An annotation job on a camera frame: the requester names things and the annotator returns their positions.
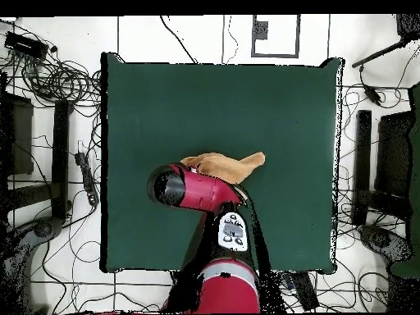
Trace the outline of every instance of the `black cable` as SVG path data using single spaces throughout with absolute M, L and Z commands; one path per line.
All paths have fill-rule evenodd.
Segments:
M 227 62 L 226 62 L 226 64 L 229 64 L 229 62 L 233 59 L 233 58 L 235 58 L 236 57 L 236 53 L 238 52 L 238 48 L 239 48 L 239 44 L 238 44 L 238 41 L 236 41 L 236 39 L 233 37 L 233 35 L 232 35 L 232 33 L 231 33 L 231 21 L 232 21 L 232 15 L 231 15 L 231 18 L 229 19 L 229 25 L 228 25 L 228 27 L 227 27 L 227 32 L 229 33 L 229 36 L 235 41 L 235 43 L 236 43 L 236 49 L 235 49 L 235 53 L 234 53 L 234 55 L 232 56 L 232 57 L 230 57 L 228 60 L 227 60 Z
M 176 34 L 171 30 L 171 28 L 169 28 L 168 26 L 167 26 L 167 23 L 165 23 L 165 21 L 163 20 L 163 17 L 162 16 L 159 16 L 159 18 L 161 19 L 161 22 L 162 22 L 162 24 L 163 24 L 163 26 L 172 34 L 172 35 L 174 35 L 175 36 L 175 38 L 176 38 L 176 40 L 180 43 L 180 45 L 181 45 L 181 47 L 184 49 L 184 51 L 185 51 L 185 53 L 187 53 L 188 54 L 188 57 L 189 57 L 189 59 L 191 59 L 191 61 L 194 63 L 194 64 L 198 64 L 198 62 L 197 62 L 197 60 L 195 60 L 195 59 L 193 59 L 192 57 L 191 57 L 191 55 L 189 54 L 189 52 L 187 51 L 187 49 L 185 48 L 185 46 L 184 46 L 184 44 L 182 43 L 182 41 L 180 40 L 180 38 L 178 37 L 178 36 L 176 36 Z

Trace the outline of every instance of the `towel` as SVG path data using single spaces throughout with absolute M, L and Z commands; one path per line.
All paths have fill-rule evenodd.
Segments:
M 234 185 L 245 180 L 256 167 L 264 164 L 265 159 L 262 152 L 254 153 L 239 161 L 220 153 L 204 153 L 197 157 L 184 158 L 181 163 L 196 168 L 199 173 L 215 176 Z

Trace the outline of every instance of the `floor tile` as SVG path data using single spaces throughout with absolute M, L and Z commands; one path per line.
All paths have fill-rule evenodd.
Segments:
M 118 285 L 116 291 L 116 310 L 156 311 L 167 299 L 169 286 Z
M 396 33 L 395 18 L 392 15 L 331 15 L 331 27 L 328 15 L 302 15 L 301 16 L 301 42 L 299 59 L 280 58 L 251 58 L 251 29 L 252 15 L 237 16 L 225 15 L 225 28 L 223 30 L 223 16 L 171 16 L 169 19 L 163 17 L 166 25 L 176 33 L 181 42 L 185 45 L 191 56 L 198 62 L 220 64 L 223 52 L 223 62 L 229 64 L 300 64 L 319 66 L 329 57 L 343 57 L 346 60 L 343 83 L 352 85 L 360 82 L 357 69 L 351 64 L 358 59 L 366 57 L 375 51 L 393 44 L 399 40 Z M 270 22 L 278 18 L 270 16 L 259 16 L 259 21 L 268 21 L 269 28 L 276 31 L 276 26 Z M 117 35 L 116 17 L 51 17 L 51 18 L 29 18 L 24 17 L 21 25 L 24 28 L 35 31 L 45 39 L 58 46 L 58 56 L 63 61 L 72 60 L 85 66 L 90 74 L 93 74 L 100 67 L 99 58 L 101 52 L 119 52 L 127 62 L 190 62 L 188 55 L 182 49 L 176 38 L 165 28 L 158 16 L 124 16 L 119 18 L 119 38 Z M 0 23 L 0 33 L 9 30 L 6 25 Z M 283 37 L 277 35 L 279 42 Z M 0 56 L 6 54 L 3 48 L 4 36 L 0 35 Z M 282 48 L 290 50 L 289 43 L 283 41 Z M 276 45 L 264 49 L 276 50 Z M 363 80 L 369 85 L 396 86 L 403 73 L 404 66 L 412 56 L 418 43 L 413 43 L 407 48 L 391 52 L 384 57 L 367 63 L 363 72 Z M 420 80 L 420 65 L 418 57 L 410 62 L 401 85 L 409 87 Z M 53 141 L 53 109 L 41 109 L 42 105 L 31 93 L 25 92 L 24 81 L 16 79 L 16 94 L 31 98 L 34 106 L 33 121 L 33 145 L 44 146 L 46 140 L 52 144 Z M 383 107 L 392 107 L 398 102 L 398 98 L 391 90 L 382 91 L 386 97 Z M 401 97 L 407 100 L 406 91 L 401 91 Z M 364 92 L 360 88 L 352 88 L 346 99 L 349 109 L 343 106 L 343 126 L 349 118 L 349 125 L 345 134 L 342 133 L 340 155 L 340 189 L 353 188 L 353 162 L 354 162 L 354 127 L 355 117 L 358 110 L 372 110 L 372 142 L 377 141 L 377 125 L 384 115 L 409 110 L 409 103 L 402 101 L 396 107 L 385 109 L 378 107 L 366 100 Z M 85 107 L 82 112 L 90 114 L 94 109 Z M 81 142 L 87 146 L 90 140 L 93 118 L 86 118 L 74 112 L 71 115 L 69 149 L 72 153 L 82 149 Z M 39 162 L 43 174 L 49 180 L 51 178 L 52 151 L 49 148 L 33 147 L 32 154 Z M 93 171 L 98 168 L 100 161 L 90 156 L 90 166 Z M 376 175 L 377 145 L 372 144 L 371 149 L 371 187 Z M 34 167 L 31 175 L 16 176 L 17 180 L 42 180 L 38 168 Z M 69 180 L 80 181 L 80 168 L 75 164 L 72 156 L 69 159 Z M 32 185 L 31 183 L 16 182 L 15 187 Z M 83 217 L 89 212 L 85 192 L 78 193 L 83 185 L 69 185 L 69 199 L 75 195 L 75 208 L 73 221 Z M 349 200 L 346 197 L 339 197 L 340 208 L 349 210 Z M 57 308 L 57 312 L 73 313 L 75 308 L 72 304 L 71 292 L 73 281 L 77 284 L 76 308 L 82 310 L 94 310 L 97 312 L 110 311 L 115 309 L 142 310 L 149 306 L 148 310 L 155 310 L 161 306 L 169 293 L 171 277 L 168 272 L 148 271 L 123 271 L 115 275 L 116 292 L 114 293 L 114 274 L 105 274 L 98 269 L 98 257 L 100 243 L 100 205 L 95 214 L 89 217 L 84 225 L 78 230 L 81 222 L 66 228 L 50 243 L 50 250 L 46 263 L 48 271 L 60 281 L 67 283 L 66 296 Z M 30 221 L 42 209 L 45 209 L 40 216 L 48 216 L 48 202 L 34 204 L 33 206 L 18 209 L 15 211 L 15 223 L 17 225 Z M 347 221 L 347 217 L 341 214 L 340 219 Z M 377 216 L 369 214 L 368 220 L 375 221 Z M 9 221 L 13 222 L 13 214 L 9 214 Z M 385 222 L 393 223 L 395 219 L 388 217 Z M 404 226 L 397 226 L 396 230 L 404 236 Z M 340 225 L 341 231 L 348 231 L 352 226 Z M 68 243 L 69 233 L 71 247 L 77 253 L 75 258 Z M 322 303 L 322 308 L 317 312 L 334 312 L 327 309 L 328 306 L 337 305 L 333 309 L 346 312 L 383 312 L 382 304 L 387 290 L 387 281 L 380 275 L 386 276 L 385 265 L 381 257 L 372 253 L 361 245 L 358 233 L 342 235 L 337 240 L 336 258 L 338 268 L 333 275 L 322 276 L 311 272 L 311 281 L 317 288 L 317 295 Z M 52 281 L 39 268 L 46 252 L 46 244 L 41 245 L 34 254 L 31 271 L 32 280 L 38 283 L 32 284 L 32 293 L 36 304 L 50 305 L 50 313 L 57 301 L 63 294 L 63 287 L 60 284 L 43 283 L 40 281 Z M 360 290 L 365 298 L 362 301 L 358 294 L 358 287 L 354 282 L 360 280 Z M 102 284 L 84 285 L 81 283 Z M 330 288 L 338 290 L 333 293 Z M 303 309 L 295 297 L 284 296 L 290 308 L 288 312 L 303 313 Z M 89 299 L 101 299 L 99 301 L 87 302 Z
M 193 59 L 220 64 L 222 16 L 163 16 L 163 20 Z M 119 54 L 126 62 L 192 62 L 159 16 L 120 17 Z
M 165 271 L 129 270 L 116 274 L 118 284 L 162 284 L 171 285 L 171 275 Z
M 32 301 L 36 307 L 48 304 L 48 314 L 59 303 L 64 294 L 60 284 L 31 284 Z M 66 285 L 66 294 L 58 304 L 55 313 L 70 314 L 79 311 L 96 313 L 112 310 L 113 286 L 104 285 Z

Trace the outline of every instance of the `green table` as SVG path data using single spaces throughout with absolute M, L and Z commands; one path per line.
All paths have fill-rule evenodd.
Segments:
M 262 151 L 266 163 L 244 187 L 273 268 L 332 272 L 336 84 L 342 64 L 333 59 L 323 67 L 170 65 L 124 63 L 104 54 L 106 270 L 182 264 L 200 212 L 149 201 L 146 183 L 154 168 L 200 153 L 240 159 Z

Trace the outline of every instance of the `connector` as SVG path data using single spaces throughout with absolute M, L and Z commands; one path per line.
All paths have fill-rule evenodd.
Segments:
M 7 31 L 4 47 L 40 61 L 45 60 L 48 52 L 48 45 L 45 43 L 12 33 L 11 31 Z
M 364 93 L 372 103 L 381 106 L 381 97 L 373 87 L 364 85 Z

